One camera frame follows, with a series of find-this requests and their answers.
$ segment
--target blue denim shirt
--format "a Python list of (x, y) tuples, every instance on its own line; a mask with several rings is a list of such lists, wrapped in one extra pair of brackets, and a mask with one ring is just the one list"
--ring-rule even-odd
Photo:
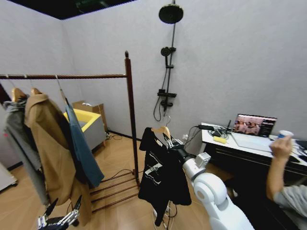
[(89, 185), (92, 187), (98, 187), (101, 180), (104, 178), (104, 175), (94, 159), (92, 151), (86, 143), (77, 116), (70, 104), (66, 105), (66, 112), (69, 119), (75, 156), (80, 162), (79, 165), (83, 168)]

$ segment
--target person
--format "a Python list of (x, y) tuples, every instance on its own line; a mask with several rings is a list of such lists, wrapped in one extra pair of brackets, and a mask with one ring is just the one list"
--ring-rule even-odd
[(256, 123), (251, 123), (251, 125), (252, 125), (251, 133), (257, 136), (260, 130), (259, 126)]
[(237, 133), (244, 133), (246, 130), (246, 125), (244, 125), (243, 121), (238, 121), (236, 125), (235, 132)]
[(266, 182), (266, 195), (299, 229), (307, 230), (307, 186), (284, 186), (283, 182), (284, 168), (292, 152), (291, 136), (277, 139), (270, 148), (273, 159)]
[(253, 127), (254, 126), (252, 125), (252, 123), (250, 121), (247, 122), (245, 134), (254, 135), (254, 133), (252, 132)]

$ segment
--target white cup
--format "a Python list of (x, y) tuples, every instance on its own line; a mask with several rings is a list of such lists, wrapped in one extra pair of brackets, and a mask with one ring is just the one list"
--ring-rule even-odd
[(278, 138), (284, 138), (286, 136), (292, 136), (293, 137), (293, 133), (287, 130), (280, 130), (279, 131), (279, 135)]

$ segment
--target laptop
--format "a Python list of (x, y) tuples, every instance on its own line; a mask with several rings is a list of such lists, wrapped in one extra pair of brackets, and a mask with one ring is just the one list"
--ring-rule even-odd
[(271, 152), (269, 139), (277, 118), (238, 114), (232, 136), (244, 148)]

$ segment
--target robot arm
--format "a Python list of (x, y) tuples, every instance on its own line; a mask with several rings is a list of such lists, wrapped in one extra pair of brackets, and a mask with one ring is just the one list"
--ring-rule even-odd
[(45, 211), (45, 213), (37, 219), (38, 230), (65, 230), (71, 224), (78, 225), (79, 208), (81, 205), (81, 198), (79, 197), (74, 209), (64, 217), (48, 218), (52, 213), (58, 199), (56, 199)]
[(174, 144), (175, 141), (178, 140), (172, 140), (173, 146), (169, 146), (169, 151), (178, 154), (196, 197), (207, 210), (212, 229), (253, 230), (248, 218), (227, 195), (223, 181), (216, 175), (205, 172), (210, 155), (204, 152), (193, 158), (183, 149), (184, 145)]

